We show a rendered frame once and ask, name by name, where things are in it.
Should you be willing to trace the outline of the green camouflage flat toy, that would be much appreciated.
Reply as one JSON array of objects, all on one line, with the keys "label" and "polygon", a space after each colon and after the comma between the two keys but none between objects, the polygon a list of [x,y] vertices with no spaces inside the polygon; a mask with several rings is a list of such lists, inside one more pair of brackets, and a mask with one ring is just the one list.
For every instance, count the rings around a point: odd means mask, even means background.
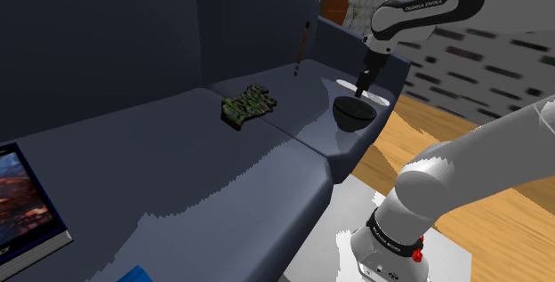
[{"label": "green camouflage flat toy", "polygon": [[246,121],[271,113],[277,101],[268,96],[269,90],[261,85],[249,85],[239,95],[221,101],[221,120],[236,131]]}]

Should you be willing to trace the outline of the dark blue sofa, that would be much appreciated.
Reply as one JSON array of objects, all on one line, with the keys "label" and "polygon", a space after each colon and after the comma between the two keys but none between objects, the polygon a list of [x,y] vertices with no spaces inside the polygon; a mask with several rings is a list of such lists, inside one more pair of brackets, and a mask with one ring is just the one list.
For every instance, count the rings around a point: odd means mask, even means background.
[{"label": "dark blue sofa", "polygon": [[[338,128],[366,48],[318,6],[0,0],[0,146],[73,238],[5,282],[278,282],[391,113]],[[236,131],[221,101],[253,84],[277,106]]]}]

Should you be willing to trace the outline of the black bowl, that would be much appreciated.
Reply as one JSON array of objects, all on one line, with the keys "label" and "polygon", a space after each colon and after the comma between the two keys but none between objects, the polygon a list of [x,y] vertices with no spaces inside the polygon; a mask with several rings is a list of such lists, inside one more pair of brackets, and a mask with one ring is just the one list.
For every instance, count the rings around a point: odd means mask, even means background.
[{"label": "black bowl", "polygon": [[347,133],[367,127],[377,116],[376,110],[371,105],[348,96],[336,97],[332,111],[338,128]]}]

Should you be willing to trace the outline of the blue flat object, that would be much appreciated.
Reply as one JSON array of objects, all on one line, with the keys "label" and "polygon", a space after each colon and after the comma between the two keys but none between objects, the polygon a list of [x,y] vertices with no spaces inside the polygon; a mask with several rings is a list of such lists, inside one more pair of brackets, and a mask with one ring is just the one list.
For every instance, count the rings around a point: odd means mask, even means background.
[{"label": "blue flat object", "polygon": [[139,265],[125,273],[117,282],[153,282],[148,273]]}]

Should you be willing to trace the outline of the brown paintbrush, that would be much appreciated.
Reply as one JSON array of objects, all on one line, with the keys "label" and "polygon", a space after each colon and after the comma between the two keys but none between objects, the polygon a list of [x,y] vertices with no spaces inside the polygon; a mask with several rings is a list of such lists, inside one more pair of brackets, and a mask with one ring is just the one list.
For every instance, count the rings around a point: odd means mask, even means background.
[{"label": "brown paintbrush", "polygon": [[310,22],[307,21],[306,24],[305,24],[305,29],[303,31],[302,43],[301,43],[301,46],[300,46],[300,50],[298,52],[297,60],[295,62],[295,66],[294,66],[294,76],[295,77],[298,75],[298,72],[299,72],[299,67],[300,67],[300,63],[301,63],[301,60],[302,60],[302,54],[303,54],[303,50],[304,50],[304,47],[305,47],[305,44],[306,44],[309,29],[310,29]]}]

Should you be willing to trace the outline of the book with sunset cover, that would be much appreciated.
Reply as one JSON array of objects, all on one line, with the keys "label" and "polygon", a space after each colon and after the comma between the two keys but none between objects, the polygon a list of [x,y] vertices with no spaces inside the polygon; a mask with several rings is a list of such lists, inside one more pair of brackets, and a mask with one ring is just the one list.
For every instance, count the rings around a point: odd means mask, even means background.
[{"label": "book with sunset cover", "polygon": [[0,146],[0,282],[72,242],[18,144]]}]

